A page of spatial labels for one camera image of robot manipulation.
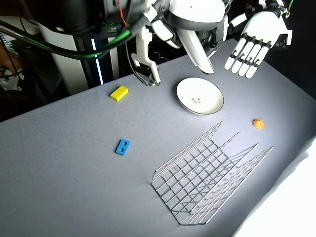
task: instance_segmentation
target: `blue object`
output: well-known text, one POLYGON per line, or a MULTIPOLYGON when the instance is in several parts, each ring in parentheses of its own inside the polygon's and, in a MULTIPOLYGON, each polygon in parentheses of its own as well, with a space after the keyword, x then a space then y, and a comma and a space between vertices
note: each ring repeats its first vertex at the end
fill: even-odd
POLYGON ((130 144, 130 141, 122 139, 119 142, 119 145, 118 145, 117 150, 115 152, 121 156, 124 156, 128 150, 129 144, 130 144))

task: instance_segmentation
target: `white robotic hand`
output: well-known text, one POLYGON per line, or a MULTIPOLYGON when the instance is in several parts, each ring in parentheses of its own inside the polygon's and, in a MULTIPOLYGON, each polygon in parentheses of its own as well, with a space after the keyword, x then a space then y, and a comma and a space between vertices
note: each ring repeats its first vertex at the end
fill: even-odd
POLYGON ((292 31, 286 28, 282 16, 278 17, 271 11, 256 13, 243 29, 241 39, 228 58, 225 69, 232 67, 233 73, 238 72, 240 76, 252 78, 269 49, 282 34, 288 34, 286 44, 290 45, 292 31))

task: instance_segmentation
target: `metal rack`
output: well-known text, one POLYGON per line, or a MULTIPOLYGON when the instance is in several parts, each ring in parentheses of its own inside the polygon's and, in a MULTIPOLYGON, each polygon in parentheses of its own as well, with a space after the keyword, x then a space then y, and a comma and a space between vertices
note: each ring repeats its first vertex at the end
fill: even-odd
POLYGON ((272 149, 248 159, 255 144, 229 157, 222 148, 239 133, 217 146, 211 137, 221 124, 154 172, 152 186, 181 225, 208 223, 272 149))

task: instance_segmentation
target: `orange object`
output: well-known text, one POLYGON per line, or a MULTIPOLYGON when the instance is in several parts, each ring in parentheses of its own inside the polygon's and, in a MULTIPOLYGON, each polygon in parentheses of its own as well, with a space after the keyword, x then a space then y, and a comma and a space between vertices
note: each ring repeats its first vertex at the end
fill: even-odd
POLYGON ((259 129, 259 130, 264 129, 264 127, 265 127, 265 123, 262 120, 260 120, 260 119, 255 119, 252 122, 252 125, 254 125, 254 127, 259 129))

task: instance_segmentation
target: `gray table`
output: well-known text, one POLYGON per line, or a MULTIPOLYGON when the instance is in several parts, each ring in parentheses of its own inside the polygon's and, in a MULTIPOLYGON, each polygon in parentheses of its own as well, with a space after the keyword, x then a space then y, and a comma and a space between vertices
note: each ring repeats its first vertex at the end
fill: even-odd
POLYGON ((161 66, 160 87, 134 76, 71 96, 0 124, 1 237, 223 237, 230 236, 315 130, 316 101, 263 63, 253 79, 224 70, 235 41, 212 57, 206 76, 187 56, 161 66), (188 77, 215 83, 225 104, 198 116, 177 101, 188 77), (109 94, 130 93, 119 103, 109 94), (254 129, 253 119, 266 128, 254 129), (179 226, 150 185, 153 172, 223 121, 214 141, 240 132, 227 153, 259 143, 269 156, 213 220, 179 226), (131 141, 124 157, 114 150, 131 141))

